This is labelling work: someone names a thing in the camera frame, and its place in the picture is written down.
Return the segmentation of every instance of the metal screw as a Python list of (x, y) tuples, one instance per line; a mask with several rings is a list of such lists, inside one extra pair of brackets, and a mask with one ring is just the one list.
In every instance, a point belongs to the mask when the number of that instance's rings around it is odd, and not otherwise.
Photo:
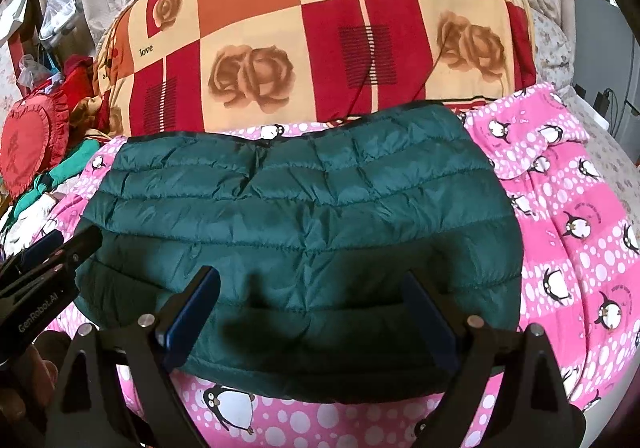
[(543, 336), (545, 334), (545, 328), (542, 327), (539, 323), (532, 323), (529, 325), (529, 330), (533, 334), (533, 336)]
[(482, 327), (484, 327), (484, 320), (477, 314), (472, 314), (470, 317), (468, 317), (466, 319), (466, 323), (469, 327), (473, 327), (474, 329), (482, 329)]
[(81, 336), (87, 336), (93, 329), (94, 329), (94, 326), (92, 326), (90, 323), (83, 323), (78, 328), (78, 334)]
[(140, 325), (140, 327), (149, 327), (150, 325), (153, 325), (155, 321), (155, 316), (153, 316), (151, 313), (146, 313), (138, 318), (138, 325)]

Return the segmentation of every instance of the plastic bag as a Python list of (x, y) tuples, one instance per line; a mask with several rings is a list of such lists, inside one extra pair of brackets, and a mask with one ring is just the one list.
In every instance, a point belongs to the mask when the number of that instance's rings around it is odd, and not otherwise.
[(24, 85), (30, 90), (33, 90), (34, 86), (44, 82), (47, 78), (53, 75), (49, 69), (36, 62), (30, 54), (26, 54), (20, 59), (18, 67), (20, 68), (18, 83), (20, 85)]
[(55, 47), (62, 35), (68, 34), (76, 26), (81, 11), (80, 0), (47, 0), (39, 35), (44, 47), (48, 50)]

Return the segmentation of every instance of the pink penguin blanket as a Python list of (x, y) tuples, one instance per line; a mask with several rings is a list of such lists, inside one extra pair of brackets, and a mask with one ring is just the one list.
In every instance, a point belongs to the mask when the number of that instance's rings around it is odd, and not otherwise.
[[(552, 89), (536, 85), (462, 118), (495, 165), (522, 230), (520, 327), (544, 326), (568, 398), (586, 409), (613, 387), (640, 343), (640, 305), (634, 305), (640, 291), (639, 248), (622, 205), (590, 162), (587, 133)], [(229, 134), (265, 139), (326, 128), (320, 123), (267, 125)], [(104, 168), (88, 166), (83, 175), (93, 179), (100, 171), (101, 179), (118, 144), (96, 154)], [(64, 214), (61, 210), (56, 226), (68, 233), (77, 224), (76, 214), (69, 207)], [(73, 336), (86, 321), (71, 305), (50, 329)], [(129, 406), (141, 412), (128, 368), (119, 372)], [(465, 447), (481, 441), (501, 379), (489, 381)], [(225, 447), (408, 448), (416, 423), (442, 397), (315, 404), (254, 396), (179, 371), (172, 380), (203, 436), (212, 446)]]

